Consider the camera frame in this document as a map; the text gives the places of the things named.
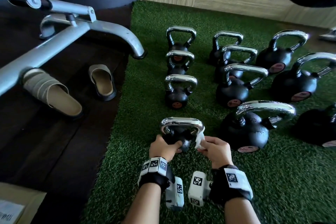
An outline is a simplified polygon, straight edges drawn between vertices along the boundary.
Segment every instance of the black kettlebell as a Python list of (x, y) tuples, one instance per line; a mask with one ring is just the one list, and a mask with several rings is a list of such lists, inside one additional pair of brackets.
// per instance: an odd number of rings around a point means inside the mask
[[(255, 111), (271, 111), (277, 116), (261, 118)], [(230, 147), (242, 153), (254, 152), (264, 148), (268, 141), (268, 131), (276, 128), (280, 120), (295, 116), (295, 108), (289, 104), (275, 101), (249, 101), (238, 106), (235, 112), (228, 114), (219, 129), (219, 138)]]
[[(213, 39), (212, 39), (212, 50), (209, 55), (209, 64), (213, 66), (217, 66), (220, 58), (221, 58), (221, 51), (223, 46), (220, 46), (218, 44), (218, 38), (220, 36), (228, 36), (228, 37), (234, 37), (237, 38), (237, 41), (234, 43), (235, 45), (241, 44), (244, 36), (241, 33), (238, 32), (231, 32), (231, 31), (219, 31), (217, 32)], [(228, 59), (230, 58), (231, 52), (227, 50), (226, 56)]]
[[(300, 70), (307, 61), (315, 59), (330, 60), (329, 66), (319, 72)], [(279, 73), (271, 85), (271, 94), (281, 102), (299, 102), (309, 98), (316, 90), (317, 81), (336, 67), (336, 54), (327, 52), (309, 53), (299, 58), (288, 71)]]
[(203, 131), (204, 125), (198, 119), (169, 117), (161, 121), (160, 129), (162, 138), (167, 144), (182, 141), (182, 146), (176, 153), (186, 152), (191, 141), (195, 141), (197, 135)]
[[(173, 38), (172, 38), (172, 36), (171, 36), (171, 32), (173, 32), (173, 31), (190, 33), (191, 37), (184, 44), (183, 43), (175, 43), (174, 40), (173, 40)], [(167, 37), (168, 46), (169, 46), (168, 51), (178, 50), (178, 51), (185, 51), (185, 52), (187, 52), (188, 48), (191, 45), (191, 43), (196, 38), (196, 30), (194, 30), (193, 28), (190, 28), (190, 27), (171, 26), (166, 31), (166, 37)], [(184, 63), (185, 59), (186, 59), (185, 57), (181, 57), (181, 56), (178, 56), (178, 55), (172, 57), (172, 60), (175, 63)]]
[[(249, 53), (250, 57), (248, 57), (244, 61), (238, 62), (237, 60), (230, 59), (232, 51)], [(227, 65), (234, 64), (234, 63), (248, 64), (255, 59), (257, 54), (258, 54), (258, 51), (251, 47), (246, 47), (246, 46), (241, 46), (241, 45), (227, 45), (223, 47), (221, 50), (221, 56), (220, 56), (219, 63), (215, 69), (215, 82), (221, 83), (223, 82), (223, 80), (225, 80), (224, 74), (225, 74), (225, 67)], [(230, 78), (240, 79), (242, 75), (243, 75), (242, 70), (231, 70), (230, 71)]]
[[(174, 57), (182, 57), (184, 58), (183, 63), (175, 63), (173, 61)], [(187, 70), (189, 67), (193, 64), (195, 60), (195, 56), (191, 52), (185, 52), (185, 51), (178, 51), (178, 50), (173, 50), (169, 51), (166, 54), (166, 59), (167, 59), (167, 67), (168, 67), (168, 72), (167, 74), (186, 74)]]
[[(289, 48), (278, 48), (277, 40), (283, 36), (297, 36), (299, 43)], [(305, 32), (298, 30), (284, 30), (280, 31), (273, 36), (268, 47), (261, 51), (255, 61), (255, 65), (268, 69), (269, 74), (277, 74), (285, 69), (291, 62), (293, 52), (304, 45), (309, 38)]]
[(326, 109), (312, 109), (300, 115), (293, 134), (307, 143), (336, 147), (336, 103)]
[[(247, 71), (261, 74), (250, 82), (243, 82), (237, 78), (230, 78), (231, 70)], [(220, 83), (216, 90), (217, 102), (222, 106), (237, 107), (244, 103), (249, 96), (249, 90), (268, 75), (268, 71), (263, 67), (256, 67), (245, 64), (230, 64), (225, 67), (225, 81)]]
[[(171, 85), (172, 82), (186, 82), (189, 87)], [(197, 79), (190, 75), (171, 74), (165, 79), (166, 86), (166, 105), (172, 109), (179, 109), (185, 107), (188, 102), (189, 95), (195, 90), (197, 86)]]

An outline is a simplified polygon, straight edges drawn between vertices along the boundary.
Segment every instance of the green grass mat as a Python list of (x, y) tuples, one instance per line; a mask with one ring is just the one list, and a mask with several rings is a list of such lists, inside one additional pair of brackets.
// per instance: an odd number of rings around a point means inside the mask
[[(166, 29), (171, 25), (193, 27), (197, 31), (190, 51), (195, 63), (188, 74), (199, 80), (188, 105), (171, 110), (164, 102), (164, 78), (167, 67)], [(83, 214), (83, 223), (117, 223), (122, 221), (137, 193), (138, 166), (148, 158), (150, 143), (160, 132), (159, 123), (170, 116), (201, 120), (205, 135), (216, 136), (222, 119), (229, 113), (215, 100), (217, 84), (214, 67), (206, 64), (213, 35), (220, 30), (237, 31), (242, 42), (259, 51), (283, 28), (276, 21), (221, 12), (137, 1), (132, 14), (132, 31), (149, 54), (143, 60), (130, 58), (119, 111), (111, 133), (111, 141), (97, 183)], [(189, 35), (174, 34), (175, 40)], [(289, 45), (285, 39), (282, 44)], [(308, 53), (301, 48), (294, 60)], [(317, 70), (323, 64), (308, 63), (304, 67)], [(295, 104), (298, 114), (335, 101), (335, 74), (321, 79), (316, 94)], [(271, 100), (268, 77), (250, 91), (248, 100)], [(253, 154), (233, 152), (233, 162), (246, 172), (254, 191), (253, 205), (262, 223), (312, 223), (336, 221), (336, 151), (314, 146), (292, 138), (288, 129), (294, 122), (282, 124), (270, 132), (263, 150)], [(188, 202), (187, 191), (196, 170), (210, 174), (210, 162), (193, 147), (175, 156), (171, 167), (183, 180), (185, 205), (182, 212), (168, 210), (162, 201), (160, 223), (224, 223), (222, 213), (213, 205), (203, 208)]]

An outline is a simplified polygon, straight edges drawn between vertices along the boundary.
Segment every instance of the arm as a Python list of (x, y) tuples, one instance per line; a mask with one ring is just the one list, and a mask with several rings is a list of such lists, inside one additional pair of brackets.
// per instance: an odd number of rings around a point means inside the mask
[[(206, 136), (201, 141), (205, 150), (197, 149), (200, 153), (211, 160), (213, 169), (225, 165), (233, 165), (230, 145), (217, 137)], [(260, 224), (256, 213), (249, 200), (236, 197), (225, 203), (225, 223), (227, 224)]]
[[(182, 142), (168, 145), (162, 136), (157, 135), (156, 140), (149, 148), (149, 158), (163, 157), (171, 161)], [(160, 214), (161, 188), (156, 183), (145, 183), (139, 189), (131, 208), (128, 210), (124, 224), (158, 224)]]

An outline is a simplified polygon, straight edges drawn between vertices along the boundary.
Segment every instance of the slipper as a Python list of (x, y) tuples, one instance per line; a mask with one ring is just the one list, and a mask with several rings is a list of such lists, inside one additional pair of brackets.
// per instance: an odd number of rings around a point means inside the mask
[(32, 68), (22, 77), (23, 88), (58, 112), (73, 118), (82, 115), (82, 106), (69, 95), (68, 88), (40, 68)]
[(89, 76), (98, 96), (103, 101), (109, 101), (116, 96), (117, 89), (114, 85), (114, 78), (107, 66), (102, 64), (90, 66)]

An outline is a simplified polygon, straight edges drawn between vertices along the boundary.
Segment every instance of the wrist-mounted device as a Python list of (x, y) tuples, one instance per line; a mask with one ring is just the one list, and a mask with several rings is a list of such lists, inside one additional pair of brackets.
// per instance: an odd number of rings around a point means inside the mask
[(208, 181), (206, 174), (195, 171), (192, 174), (188, 191), (189, 202), (195, 206), (203, 206), (205, 201), (224, 207), (225, 203), (236, 197), (251, 201), (252, 188), (243, 171), (236, 166), (226, 165), (213, 169), (213, 182)]
[(181, 211), (184, 205), (182, 179), (174, 176), (168, 162), (162, 157), (146, 161), (138, 179), (139, 188), (145, 183), (156, 183), (161, 192), (166, 192), (166, 206), (173, 211)]

